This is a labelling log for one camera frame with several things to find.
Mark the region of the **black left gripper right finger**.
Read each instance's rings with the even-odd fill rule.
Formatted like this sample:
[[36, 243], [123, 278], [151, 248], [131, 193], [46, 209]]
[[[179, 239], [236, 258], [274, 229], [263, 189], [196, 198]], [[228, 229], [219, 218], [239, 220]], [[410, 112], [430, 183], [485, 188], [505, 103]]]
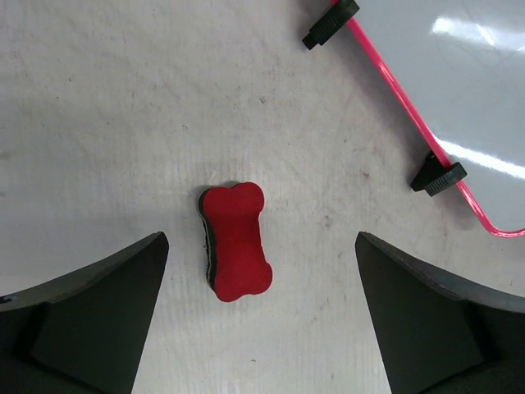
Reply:
[[358, 270], [393, 393], [522, 393], [524, 299], [472, 282], [373, 234]]

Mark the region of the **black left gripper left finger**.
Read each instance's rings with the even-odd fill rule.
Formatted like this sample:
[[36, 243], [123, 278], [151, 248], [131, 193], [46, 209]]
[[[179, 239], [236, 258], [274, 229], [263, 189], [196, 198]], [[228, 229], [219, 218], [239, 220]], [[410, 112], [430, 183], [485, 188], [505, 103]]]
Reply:
[[1, 298], [3, 393], [130, 393], [169, 243], [123, 250]]

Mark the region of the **red whiteboard eraser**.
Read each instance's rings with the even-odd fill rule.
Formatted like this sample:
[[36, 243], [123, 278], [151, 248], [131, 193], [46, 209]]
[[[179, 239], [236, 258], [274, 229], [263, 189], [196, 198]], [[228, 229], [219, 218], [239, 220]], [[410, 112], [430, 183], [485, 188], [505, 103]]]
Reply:
[[253, 182], [210, 187], [199, 197], [208, 285], [222, 302], [262, 294], [272, 284], [259, 225], [264, 204], [263, 191]]

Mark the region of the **pink framed whiteboard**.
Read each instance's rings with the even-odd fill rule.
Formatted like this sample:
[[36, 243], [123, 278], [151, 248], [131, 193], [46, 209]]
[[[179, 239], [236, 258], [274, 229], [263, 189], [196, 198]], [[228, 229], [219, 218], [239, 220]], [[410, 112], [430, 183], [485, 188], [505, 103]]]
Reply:
[[348, 27], [492, 235], [524, 233], [524, 4], [361, 1]]

